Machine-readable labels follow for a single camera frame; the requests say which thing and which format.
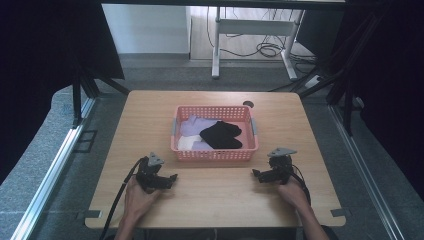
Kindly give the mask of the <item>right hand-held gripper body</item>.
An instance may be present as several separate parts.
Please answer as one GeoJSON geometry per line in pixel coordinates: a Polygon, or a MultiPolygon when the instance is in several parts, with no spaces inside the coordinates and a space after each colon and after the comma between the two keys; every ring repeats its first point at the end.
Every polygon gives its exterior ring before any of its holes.
{"type": "Polygon", "coordinates": [[[289,178],[294,174],[291,155],[296,150],[278,147],[267,154],[269,165],[282,184],[286,184],[289,178]]]}

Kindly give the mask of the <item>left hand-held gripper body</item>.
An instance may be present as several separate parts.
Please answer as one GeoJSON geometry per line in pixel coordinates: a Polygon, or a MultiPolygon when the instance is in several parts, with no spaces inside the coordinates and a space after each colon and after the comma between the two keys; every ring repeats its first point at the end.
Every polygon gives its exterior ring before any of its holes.
{"type": "Polygon", "coordinates": [[[136,180],[144,191],[156,189],[160,183],[168,183],[166,177],[158,175],[163,164],[164,161],[154,152],[139,160],[136,180]]]}

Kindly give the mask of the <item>white sock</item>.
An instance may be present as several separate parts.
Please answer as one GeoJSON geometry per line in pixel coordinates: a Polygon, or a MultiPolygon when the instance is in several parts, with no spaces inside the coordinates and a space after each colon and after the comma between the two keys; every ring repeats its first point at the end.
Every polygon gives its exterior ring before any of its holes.
{"type": "Polygon", "coordinates": [[[202,142],[200,135],[193,136],[181,136],[178,140],[178,150],[195,150],[198,145],[202,142]]]}

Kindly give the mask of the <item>pink plastic basket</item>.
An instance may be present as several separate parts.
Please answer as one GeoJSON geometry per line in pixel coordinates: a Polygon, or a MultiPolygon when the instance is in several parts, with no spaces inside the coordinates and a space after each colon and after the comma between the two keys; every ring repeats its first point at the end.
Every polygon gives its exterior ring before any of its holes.
{"type": "Polygon", "coordinates": [[[249,161],[259,147],[256,122],[248,106],[177,106],[171,132],[171,150],[179,161],[249,161]],[[213,121],[224,121],[241,129],[236,137],[242,143],[239,149],[212,149],[206,146],[194,149],[191,144],[180,144],[183,132],[193,126],[206,126],[213,121]]]}

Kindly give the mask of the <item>black sock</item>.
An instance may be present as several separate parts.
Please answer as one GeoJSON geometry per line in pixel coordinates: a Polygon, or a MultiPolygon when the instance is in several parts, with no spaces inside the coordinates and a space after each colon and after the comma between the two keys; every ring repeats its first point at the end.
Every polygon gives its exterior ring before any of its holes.
{"type": "Polygon", "coordinates": [[[243,144],[237,139],[242,130],[234,124],[217,121],[200,132],[201,138],[213,149],[240,149],[243,144]]]}

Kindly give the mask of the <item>person's left hand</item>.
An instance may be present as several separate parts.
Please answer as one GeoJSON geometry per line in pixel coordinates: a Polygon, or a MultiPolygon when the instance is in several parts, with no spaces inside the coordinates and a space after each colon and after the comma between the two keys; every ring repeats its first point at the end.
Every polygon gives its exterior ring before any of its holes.
{"type": "Polygon", "coordinates": [[[146,193],[132,176],[126,186],[124,218],[137,223],[152,207],[161,191],[146,193]]]}

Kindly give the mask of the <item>person's right hand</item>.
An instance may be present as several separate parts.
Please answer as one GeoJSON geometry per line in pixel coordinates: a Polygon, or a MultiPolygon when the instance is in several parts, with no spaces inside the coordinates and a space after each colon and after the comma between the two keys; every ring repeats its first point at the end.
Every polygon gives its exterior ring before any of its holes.
{"type": "Polygon", "coordinates": [[[282,199],[296,210],[304,210],[310,206],[300,183],[293,177],[290,177],[286,184],[280,184],[277,191],[282,199]]]}

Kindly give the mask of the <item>white power strip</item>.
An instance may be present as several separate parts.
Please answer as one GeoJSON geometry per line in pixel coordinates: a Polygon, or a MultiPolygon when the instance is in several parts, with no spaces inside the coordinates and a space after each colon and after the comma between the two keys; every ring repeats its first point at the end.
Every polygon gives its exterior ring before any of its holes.
{"type": "Polygon", "coordinates": [[[308,80],[308,81],[305,83],[305,87],[306,87],[307,89],[312,88],[312,87],[314,87],[315,85],[317,85],[318,83],[320,83],[320,82],[321,82],[321,80],[322,80],[322,77],[321,77],[321,76],[319,76],[319,75],[315,75],[315,76],[313,76],[310,80],[308,80]]]}

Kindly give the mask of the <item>black tripod stand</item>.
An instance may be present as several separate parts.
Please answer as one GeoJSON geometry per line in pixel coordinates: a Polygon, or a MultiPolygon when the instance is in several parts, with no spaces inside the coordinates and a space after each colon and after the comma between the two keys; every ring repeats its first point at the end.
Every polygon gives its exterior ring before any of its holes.
{"type": "Polygon", "coordinates": [[[372,17],[360,9],[306,10],[302,14],[297,39],[317,54],[314,71],[323,79],[311,90],[303,90],[300,97],[307,97],[331,86],[326,101],[338,104],[344,99],[342,125],[351,135],[353,110],[354,66],[367,42],[367,30],[372,17]]]}
{"type": "Polygon", "coordinates": [[[76,129],[82,124],[82,93],[90,100],[95,100],[100,95],[100,90],[95,82],[96,79],[112,87],[118,92],[128,95],[130,90],[123,85],[119,84],[110,77],[106,77],[91,68],[83,68],[79,63],[74,65],[75,76],[72,81],[72,99],[73,99],[73,125],[72,128],[76,129]]]}

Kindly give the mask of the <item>black curtain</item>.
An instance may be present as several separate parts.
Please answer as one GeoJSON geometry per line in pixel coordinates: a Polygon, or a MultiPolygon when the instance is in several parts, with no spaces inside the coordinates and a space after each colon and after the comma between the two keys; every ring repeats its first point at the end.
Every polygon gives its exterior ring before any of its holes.
{"type": "Polygon", "coordinates": [[[124,77],[101,0],[0,0],[0,185],[84,75],[124,77]]]}
{"type": "Polygon", "coordinates": [[[424,0],[344,0],[372,17],[354,66],[362,120],[424,198],[424,0]]]}

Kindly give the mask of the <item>aluminium rail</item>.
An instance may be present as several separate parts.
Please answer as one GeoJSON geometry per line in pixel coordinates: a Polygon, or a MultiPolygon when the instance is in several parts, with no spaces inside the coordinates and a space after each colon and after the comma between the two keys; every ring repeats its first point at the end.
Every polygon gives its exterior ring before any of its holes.
{"type": "Polygon", "coordinates": [[[60,146],[56,156],[54,157],[45,177],[35,192],[28,208],[23,214],[18,226],[16,227],[10,240],[28,240],[38,219],[45,207],[58,179],[71,155],[78,138],[88,122],[88,117],[96,103],[95,99],[88,98],[80,108],[82,119],[80,124],[72,127],[62,145],[60,146]]]}
{"type": "Polygon", "coordinates": [[[405,240],[405,236],[399,227],[398,221],[377,186],[377,183],[375,182],[354,138],[345,129],[340,112],[332,105],[328,106],[328,110],[358,171],[361,181],[363,182],[377,211],[377,214],[380,217],[388,237],[390,240],[405,240]]]}

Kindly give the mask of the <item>white desk frame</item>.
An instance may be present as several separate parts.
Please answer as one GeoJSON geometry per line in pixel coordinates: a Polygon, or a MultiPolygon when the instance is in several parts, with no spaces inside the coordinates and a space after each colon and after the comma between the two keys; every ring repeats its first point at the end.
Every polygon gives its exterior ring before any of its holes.
{"type": "Polygon", "coordinates": [[[218,79],[220,76],[220,36],[224,34],[241,34],[250,36],[275,36],[285,37],[286,42],[279,53],[288,77],[291,81],[298,79],[295,68],[290,60],[291,50],[294,45],[304,11],[298,10],[293,20],[248,20],[228,19],[221,17],[221,8],[216,8],[215,34],[212,53],[212,77],[218,79]]]}

